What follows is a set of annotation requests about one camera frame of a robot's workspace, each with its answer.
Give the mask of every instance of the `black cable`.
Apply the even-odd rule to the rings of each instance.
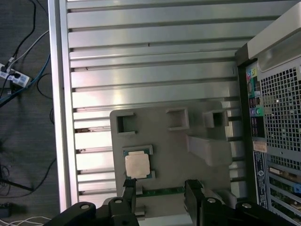
[[[25,36],[25,38],[23,38],[23,40],[20,42],[20,44],[17,46],[14,54],[13,54],[13,58],[16,58],[19,52],[20,47],[23,45],[23,43],[32,35],[32,33],[35,31],[36,29],[36,17],[37,17],[37,6],[36,4],[32,1],[32,0],[28,0],[33,4],[33,23],[32,23],[32,30],[30,31],[30,33],[28,35]],[[9,61],[6,63],[5,67],[7,68],[9,65]]]
[[[2,94],[3,94],[4,88],[5,88],[5,84],[6,84],[6,82],[8,81],[8,78],[9,78],[10,76],[12,76],[12,75],[13,75],[13,74],[9,74],[8,76],[6,76],[5,81],[4,81],[4,83],[3,83],[3,86],[2,86],[1,93],[0,93],[0,99],[1,99]]]
[[[27,194],[23,194],[23,195],[20,195],[20,196],[9,196],[9,197],[0,197],[0,198],[6,198],[6,199],[13,199],[13,198],[21,198],[21,197],[25,197],[25,196],[28,196],[28,195],[31,195],[32,193],[34,193],[35,191],[37,191],[39,189],[39,187],[42,186],[42,184],[44,183],[44,181],[46,180],[49,172],[50,172],[50,169],[52,167],[52,165],[55,163],[56,161],[56,158],[53,159],[53,161],[51,162],[51,164],[49,165],[48,169],[47,169],[47,172],[45,174],[45,176],[43,177],[43,179],[41,180],[41,182],[38,184],[38,186],[36,186],[36,188],[34,188],[34,190],[32,192],[29,192]]]
[[[8,180],[9,175],[10,175],[9,169],[6,166],[0,165],[0,178],[4,179],[4,180]],[[0,192],[2,192],[8,186],[8,190],[7,190],[6,194],[0,194],[0,197],[8,196],[8,194],[10,192],[10,185],[0,182],[0,186],[1,186]]]
[[[55,120],[54,120],[54,112],[53,112],[53,107],[51,108],[50,114],[49,114],[49,118],[51,123],[54,125],[55,124]]]
[[[37,89],[38,89],[38,92],[39,92],[42,96],[46,97],[47,99],[52,100],[52,97],[49,97],[49,96],[47,96],[46,94],[42,93],[42,91],[41,91],[40,88],[39,88],[39,83],[40,83],[41,79],[42,79],[44,76],[46,76],[46,75],[50,75],[50,73],[43,74],[43,75],[38,79],[38,81],[37,81]]]
[[[36,0],[36,2],[41,6],[41,8],[44,10],[44,12],[46,13],[46,16],[48,18],[48,12],[46,11],[46,9],[42,6],[42,4],[39,2],[39,0]]]

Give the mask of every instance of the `rectangular cutout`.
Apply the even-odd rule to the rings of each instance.
[[[189,129],[188,110],[185,107],[170,108],[166,110],[168,114],[169,131]]]
[[[132,135],[135,134],[135,114],[129,112],[125,115],[117,116],[117,131],[121,135]]]

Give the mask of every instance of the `perforated metal panel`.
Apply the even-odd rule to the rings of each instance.
[[[284,68],[261,80],[267,146],[280,150],[280,156],[267,154],[269,208],[300,225],[301,80],[296,66]]]
[[[301,81],[296,68],[274,74],[261,81],[265,109],[264,117],[267,145],[301,151]]]
[[[281,158],[273,155],[269,155],[269,160],[275,164],[286,166],[295,170],[301,170],[301,162],[291,159]]]

